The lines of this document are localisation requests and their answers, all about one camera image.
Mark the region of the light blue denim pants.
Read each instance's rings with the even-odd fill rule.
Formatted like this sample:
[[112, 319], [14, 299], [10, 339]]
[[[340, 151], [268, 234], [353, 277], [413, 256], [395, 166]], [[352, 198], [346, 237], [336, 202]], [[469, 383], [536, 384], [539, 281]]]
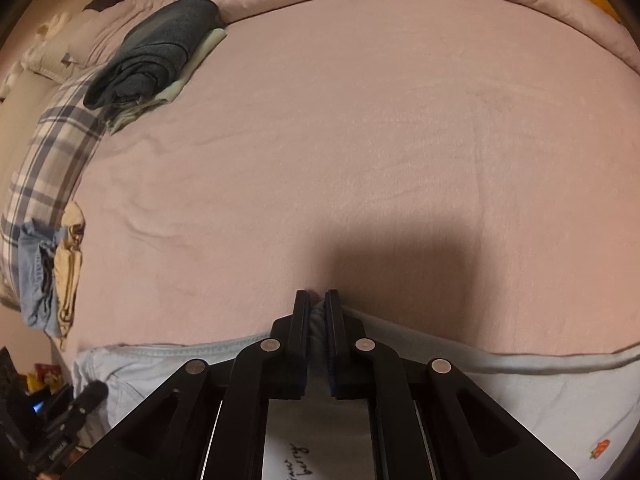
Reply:
[[[421, 334], [372, 316], [369, 337], [403, 358], [454, 364], [562, 458], [579, 478], [600, 479], [635, 448], [639, 423], [639, 349], [588, 356], [499, 356]], [[269, 410], [266, 479], [370, 479], [373, 458], [368, 413], [359, 401], [331, 399], [326, 380], [322, 306], [311, 311], [311, 363], [303, 400], [276, 401]], [[176, 346], [111, 346], [80, 352], [73, 385], [105, 382], [108, 397], [90, 422], [94, 443], [185, 362], [231, 360], [257, 336]]]

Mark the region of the plaid pillow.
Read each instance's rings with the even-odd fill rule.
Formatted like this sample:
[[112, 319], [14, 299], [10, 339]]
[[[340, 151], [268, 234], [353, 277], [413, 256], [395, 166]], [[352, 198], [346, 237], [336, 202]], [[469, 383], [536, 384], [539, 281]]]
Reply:
[[25, 70], [1, 104], [1, 304], [20, 308], [17, 242], [23, 223], [58, 226], [104, 125], [84, 97], [96, 67], [64, 84]]

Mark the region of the blue folded jeans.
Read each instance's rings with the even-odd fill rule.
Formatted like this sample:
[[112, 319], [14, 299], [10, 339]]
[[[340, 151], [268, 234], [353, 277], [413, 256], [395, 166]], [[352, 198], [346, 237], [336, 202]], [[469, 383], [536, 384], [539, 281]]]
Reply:
[[37, 220], [25, 222], [17, 246], [18, 292], [24, 322], [51, 338], [62, 336], [58, 322], [54, 257], [67, 230], [55, 229]]

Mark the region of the beige folded garment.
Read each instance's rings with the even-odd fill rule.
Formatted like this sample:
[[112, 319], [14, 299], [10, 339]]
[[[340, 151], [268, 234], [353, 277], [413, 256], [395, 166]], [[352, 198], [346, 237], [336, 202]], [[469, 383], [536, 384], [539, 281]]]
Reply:
[[75, 301], [82, 265], [81, 243], [84, 239], [86, 220], [78, 203], [71, 200], [65, 207], [61, 226], [65, 230], [54, 254], [54, 282], [58, 310], [56, 319], [60, 334], [58, 346], [65, 350], [66, 340], [73, 326]]

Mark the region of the pink bed sheet mattress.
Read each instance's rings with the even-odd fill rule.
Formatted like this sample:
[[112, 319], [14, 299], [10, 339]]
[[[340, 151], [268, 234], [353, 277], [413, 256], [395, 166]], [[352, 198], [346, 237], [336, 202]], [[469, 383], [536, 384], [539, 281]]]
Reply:
[[639, 77], [502, 0], [230, 26], [100, 144], [69, 354], [254, 335], [299, 289], [490, 352], [639, 339]]

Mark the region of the dark grey folded pants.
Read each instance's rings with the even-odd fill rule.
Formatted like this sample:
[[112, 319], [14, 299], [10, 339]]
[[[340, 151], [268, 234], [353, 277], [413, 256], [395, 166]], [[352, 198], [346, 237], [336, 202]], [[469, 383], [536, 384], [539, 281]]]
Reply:
[[178, 0], [128, 32], [84, 97], [89, 110], [148, 102], [173, 84], [205, 36], [224, 26], [212, 0]]

